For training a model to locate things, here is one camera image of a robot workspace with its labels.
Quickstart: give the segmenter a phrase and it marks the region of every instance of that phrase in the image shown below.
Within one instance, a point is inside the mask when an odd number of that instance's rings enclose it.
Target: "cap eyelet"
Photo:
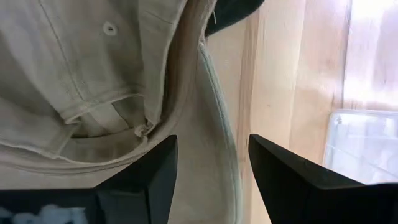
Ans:
[[[103,31],[106,35],[117,35],[118,27],[116,27],[113,23],[106,21],[103,26]]]

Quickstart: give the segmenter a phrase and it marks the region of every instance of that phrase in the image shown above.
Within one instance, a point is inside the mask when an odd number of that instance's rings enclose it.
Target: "wooden surface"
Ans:
[[[393,0],[267,0],[209,38],[238,145],[243,223],[271,223],[248,134],[322,164],[335,109],[398,110],[397,36]]]

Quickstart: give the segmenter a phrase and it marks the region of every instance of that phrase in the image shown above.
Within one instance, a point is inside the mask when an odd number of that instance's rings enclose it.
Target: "clear plastic container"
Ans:
[[[398,113],[335,111],[323,165],[363,184],[398,182]]]

